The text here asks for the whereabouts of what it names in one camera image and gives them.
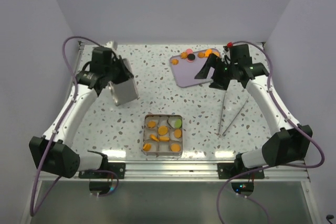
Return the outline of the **silver tin lid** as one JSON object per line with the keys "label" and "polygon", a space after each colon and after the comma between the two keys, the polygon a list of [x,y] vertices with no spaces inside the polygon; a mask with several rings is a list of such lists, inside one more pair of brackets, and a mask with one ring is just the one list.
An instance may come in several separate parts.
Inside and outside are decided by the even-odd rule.
{"label": "silver tin lid", "polygon": [[134,75],[127,59],[112,58],[112,66],[108,72],[108,88],[116,106],[138,98],[139,94]]}

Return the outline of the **metal serving tongs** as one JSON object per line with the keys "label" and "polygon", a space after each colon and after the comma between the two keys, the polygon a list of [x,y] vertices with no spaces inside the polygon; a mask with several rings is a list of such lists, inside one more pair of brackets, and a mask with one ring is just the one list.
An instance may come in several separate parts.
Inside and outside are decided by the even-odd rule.
{"label": "metal serving tongs", "polygon": [[248,92],[243,88],[239,88],[237,85],[233,85],[225,92],[217,130],[219,137],[223,137],[226,134],[226,131],[237,118],[249,97]]}

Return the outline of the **green round cookie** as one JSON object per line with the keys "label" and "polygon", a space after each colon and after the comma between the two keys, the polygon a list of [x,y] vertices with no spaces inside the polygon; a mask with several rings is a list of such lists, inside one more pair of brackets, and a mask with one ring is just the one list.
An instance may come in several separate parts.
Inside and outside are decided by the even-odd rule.
{"label": "green round cookie", "polygon": [[174,127],[179,129],[182,126],[182,120],[181,119],[177,119],[174,123]]}

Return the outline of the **orange flower cookie front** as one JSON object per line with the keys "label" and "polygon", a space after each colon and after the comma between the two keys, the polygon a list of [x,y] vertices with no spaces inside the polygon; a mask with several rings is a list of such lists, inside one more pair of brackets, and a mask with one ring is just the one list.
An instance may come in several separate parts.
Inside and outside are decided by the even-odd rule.
{"label": "orange flower cookie front", "polygon": [[147,127],[148,128],[154,128],[154,127],[156,127],[156,122],[155,121],[148,121]]}

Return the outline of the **orange chip cookie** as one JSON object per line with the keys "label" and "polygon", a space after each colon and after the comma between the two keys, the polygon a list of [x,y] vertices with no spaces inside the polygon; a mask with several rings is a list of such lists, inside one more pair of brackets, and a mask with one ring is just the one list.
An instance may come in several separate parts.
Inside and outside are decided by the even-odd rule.
{"label": "orange chip cookie", "polygon": [[167,126],[160,126],[158,127],[158,130],[157,130],[159,135],[165,135],[168,133],[168,131],[169,131],[169,128]]}

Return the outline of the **square cookie tin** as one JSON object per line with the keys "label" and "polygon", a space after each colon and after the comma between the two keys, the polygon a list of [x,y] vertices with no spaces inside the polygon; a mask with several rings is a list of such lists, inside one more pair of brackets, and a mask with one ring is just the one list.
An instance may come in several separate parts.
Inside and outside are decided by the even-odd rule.
{"label": "square cookie tin", "polygon": [[[175,138],[174,137],[174,131],[177,129],[174,127],[174,123],[177,119],[182,120],[182,126],[179,128],[182,131],[182,137],[181,138]],[[148,121],[155,121],[156,127],[154,128],[148,128],[147,123]],[[169,128],[169,131],[165,135],[159,135],[158,134],[158,127],[160,126],[167,126]],[[148,114],[145,116],[144,119],[144,126],[143,126],[143,144],[142,144],[142,152],[146,156],[167,156],[167,157],[178,157],[181,156],[183,153],[183,118],[180,115],[176,114]],[[162,142],[162,141],[153,141],[150,139],[150,135],[154,134],[158,139],[160,136],[166,136],[169,137],[170,140],[168,142]],[[149,143],[152,145],[151,150],[148,152],[145,152],[143,150],[144,144]],[[180,152],[172,152],[171,151],[171,145],[172,144],[179,144],[181,146]]]}

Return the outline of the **orange fish cookie front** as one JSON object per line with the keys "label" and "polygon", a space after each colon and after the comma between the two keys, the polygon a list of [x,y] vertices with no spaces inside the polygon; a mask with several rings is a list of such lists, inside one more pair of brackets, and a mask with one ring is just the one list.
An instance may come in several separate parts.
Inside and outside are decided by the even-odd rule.
{"label": "orange fish cookie front", "polygon": [[159,141],[159,139],[154,134],[150,135],[150,139],[153,140],[153,141],[156,141],[156,142]]}

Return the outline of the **orange round sandwich cookie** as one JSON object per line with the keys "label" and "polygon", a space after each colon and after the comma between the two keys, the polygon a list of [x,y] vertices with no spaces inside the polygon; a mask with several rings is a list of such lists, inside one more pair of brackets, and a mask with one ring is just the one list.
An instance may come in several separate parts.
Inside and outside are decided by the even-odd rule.
{"label": "orange round sandwich cookie", "polygon": [[179,144],[172,144],[171,145],[171,151],[172,152],[180,152],[181,151],[181,146]]}

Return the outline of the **orange round cookie front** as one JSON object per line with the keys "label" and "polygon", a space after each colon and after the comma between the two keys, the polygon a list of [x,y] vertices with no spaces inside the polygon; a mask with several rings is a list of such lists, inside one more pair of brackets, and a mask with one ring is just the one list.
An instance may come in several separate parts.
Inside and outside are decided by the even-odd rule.
{"label": "orange round cookie front", "polygon": [[160,136],[159,137],[159,141],[162,141],[162,142],[168,142],[170,140],[169,137],[166,137],[166,136]]}

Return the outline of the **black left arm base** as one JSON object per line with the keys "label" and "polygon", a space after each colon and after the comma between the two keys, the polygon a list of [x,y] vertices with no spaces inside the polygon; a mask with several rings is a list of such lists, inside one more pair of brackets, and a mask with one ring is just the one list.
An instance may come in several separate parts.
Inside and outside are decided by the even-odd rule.
{"label": "black left arm base", "polygon": [[81,179],[124,179],[126,163],[107,163],[98,170],[80,171],[78,177]]}

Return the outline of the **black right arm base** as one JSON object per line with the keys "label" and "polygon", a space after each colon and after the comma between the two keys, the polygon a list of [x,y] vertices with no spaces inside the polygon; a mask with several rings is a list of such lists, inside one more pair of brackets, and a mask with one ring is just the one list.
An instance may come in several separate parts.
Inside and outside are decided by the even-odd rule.
{"label": "black right arm base", "polygon": [[237,154],[235,160],[232,163],[217,163],[217,172],[219,179],[229,179],[238,174],[244,173],[241,179],[264,179],[265,174],[263,170],[251,172],[257,167],[246,168],[242,161],[242,154]]}

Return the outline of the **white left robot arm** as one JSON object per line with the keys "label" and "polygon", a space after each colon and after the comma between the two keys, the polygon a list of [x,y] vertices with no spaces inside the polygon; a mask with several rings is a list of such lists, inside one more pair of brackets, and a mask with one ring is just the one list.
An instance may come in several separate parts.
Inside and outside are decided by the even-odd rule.
{"label": "white left robot arm", "polygon": [[52,125],[41,137],[34,136],[29,142],[38,172],[71,178],[76,172],[90,170],[97,178],[107,176],[106,155],[95,151],[79,155],[71,147],[84,116],[108,83],[120,84],[132,77],[114,49],[93,49],[89,70],[73,75],[70,95]]}

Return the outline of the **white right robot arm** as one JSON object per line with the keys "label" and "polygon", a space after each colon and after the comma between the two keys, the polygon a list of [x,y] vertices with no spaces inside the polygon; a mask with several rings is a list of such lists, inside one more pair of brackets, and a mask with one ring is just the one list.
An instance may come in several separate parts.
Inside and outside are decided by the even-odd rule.
{"label": "white right robot arm", "polygon": [[205,79],[210,69],[211,88],[227,90],[236,80],[254,98],[270,129],[271,138],[261,148],[242,154],[235,159],[234,172],[246,178],[253,168],[285,165],[305,158],[312,137],[312,129],[292,116],[277,94],[271,81],[270,68],[254,63],[247,44],[227,46],[228,55],[221,59],[209,54],[196,79]]}

